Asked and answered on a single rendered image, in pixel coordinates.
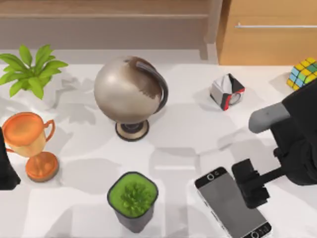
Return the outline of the black and silver smartphone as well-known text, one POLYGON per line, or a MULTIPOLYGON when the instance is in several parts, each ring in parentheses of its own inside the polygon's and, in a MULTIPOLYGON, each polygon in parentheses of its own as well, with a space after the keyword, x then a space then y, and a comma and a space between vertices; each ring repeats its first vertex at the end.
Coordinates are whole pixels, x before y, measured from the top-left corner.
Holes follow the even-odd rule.
POLYGON ((247 208, 240 190, 224 167, 194 182, 200 197, 230 238, 264 238, 271 224, 258 209, 247 208))

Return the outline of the red white black box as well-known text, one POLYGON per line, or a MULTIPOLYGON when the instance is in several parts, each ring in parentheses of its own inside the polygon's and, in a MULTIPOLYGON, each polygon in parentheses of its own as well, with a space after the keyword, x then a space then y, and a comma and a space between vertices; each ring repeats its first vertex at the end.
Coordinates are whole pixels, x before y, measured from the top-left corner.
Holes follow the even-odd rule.
POLYGON ((231 73, 214 80, 210 87, 210 97, 223 111, 239 103, 244 92, 245 87, 231 73))

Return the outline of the coloured puzzle cube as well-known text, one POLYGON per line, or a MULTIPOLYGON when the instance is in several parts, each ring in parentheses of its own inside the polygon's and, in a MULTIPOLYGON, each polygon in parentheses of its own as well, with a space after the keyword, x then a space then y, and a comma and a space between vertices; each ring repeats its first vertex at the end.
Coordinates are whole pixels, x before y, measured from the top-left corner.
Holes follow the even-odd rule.
POLYGON ((317 60, 309 57, 293 66, 286 84, 293 90, 298 90, 317 79, 317 60))

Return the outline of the green plant in dark pot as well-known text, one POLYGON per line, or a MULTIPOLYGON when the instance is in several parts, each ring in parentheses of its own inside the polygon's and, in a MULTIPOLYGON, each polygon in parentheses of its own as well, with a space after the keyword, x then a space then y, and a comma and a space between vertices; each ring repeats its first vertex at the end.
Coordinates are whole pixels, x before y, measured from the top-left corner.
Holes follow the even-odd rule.
POLYGON ((137 234, 152 219, 158 195, 158 187, 151 179, 137 171, 129 171, 110 187, 107 201, 118 221, 137 234))

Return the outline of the wooden cupboard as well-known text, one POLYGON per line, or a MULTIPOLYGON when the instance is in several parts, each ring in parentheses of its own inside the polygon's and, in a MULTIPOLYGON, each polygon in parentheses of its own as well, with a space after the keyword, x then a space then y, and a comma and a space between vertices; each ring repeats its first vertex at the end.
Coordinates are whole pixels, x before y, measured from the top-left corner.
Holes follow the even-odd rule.
POLYGON ((238 29, 317 25, 317 0, 223 0, 216 38, 220 65, 294 65, 317 59, 317 29, 238 29))

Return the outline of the beige globe on stand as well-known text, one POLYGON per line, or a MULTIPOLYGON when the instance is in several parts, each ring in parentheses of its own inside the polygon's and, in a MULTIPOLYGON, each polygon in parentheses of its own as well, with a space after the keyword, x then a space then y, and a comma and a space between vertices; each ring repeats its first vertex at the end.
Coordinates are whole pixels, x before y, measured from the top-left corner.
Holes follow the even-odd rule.
POLYGON ((138 141, 150 129, 149 117, 166 105, 166 80, 147 60, 126 56, 106 63, 97 73, 94 97, 101 112, 115 123, 125 141, 138 141))

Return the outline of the wooden open shelves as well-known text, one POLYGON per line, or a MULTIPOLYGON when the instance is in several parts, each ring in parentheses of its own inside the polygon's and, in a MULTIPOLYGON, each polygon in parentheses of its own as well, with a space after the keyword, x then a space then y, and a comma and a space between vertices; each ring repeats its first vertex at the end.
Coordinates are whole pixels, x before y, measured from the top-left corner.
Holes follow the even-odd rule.
POLYGON ((196 50, 208 57, 222 0, 0 0, 0 49, 196 50))

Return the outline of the orange trophy cup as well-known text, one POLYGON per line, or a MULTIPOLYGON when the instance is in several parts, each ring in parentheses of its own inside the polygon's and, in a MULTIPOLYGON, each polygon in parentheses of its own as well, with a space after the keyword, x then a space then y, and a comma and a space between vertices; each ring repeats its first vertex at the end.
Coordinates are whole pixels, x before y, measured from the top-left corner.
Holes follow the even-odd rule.
POLYGON ((25 172, 34 182, 47 182, 57 174, 59 161, 55 154, 45 151, 55 132, 53 119, 44 122, 33 112, 20 112, 9 117, 2 125, 6 152, 27 158, 25 172))

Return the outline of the green leafy plant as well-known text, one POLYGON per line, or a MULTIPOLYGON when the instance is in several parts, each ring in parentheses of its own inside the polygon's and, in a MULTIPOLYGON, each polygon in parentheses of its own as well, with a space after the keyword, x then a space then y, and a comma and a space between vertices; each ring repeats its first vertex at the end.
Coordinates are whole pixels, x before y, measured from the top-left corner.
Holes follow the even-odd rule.
POLYGON ((30 49, 22 44, 19 47, 19 56, 12 53, 1 53, 0 61, 7 66, 0 76, 0 86, 12 83, 9 96, 12 98, 19 91, 30 91, 38 99, 43 99, 44 88, 54 75, 60 74, 61 69, 69 66, 68 63, 56 59, 52 54, 50 44, 39 47, 33 57, 30 49))

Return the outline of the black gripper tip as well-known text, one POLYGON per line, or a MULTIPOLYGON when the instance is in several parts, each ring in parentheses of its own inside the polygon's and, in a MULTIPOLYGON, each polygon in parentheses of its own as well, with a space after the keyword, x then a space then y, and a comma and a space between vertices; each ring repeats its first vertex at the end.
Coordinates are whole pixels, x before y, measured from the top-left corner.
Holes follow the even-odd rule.
POLYGON ((7 155, 2 128, 0 127, 0 191, 14 190, 21 179, 14 170, 7 155))

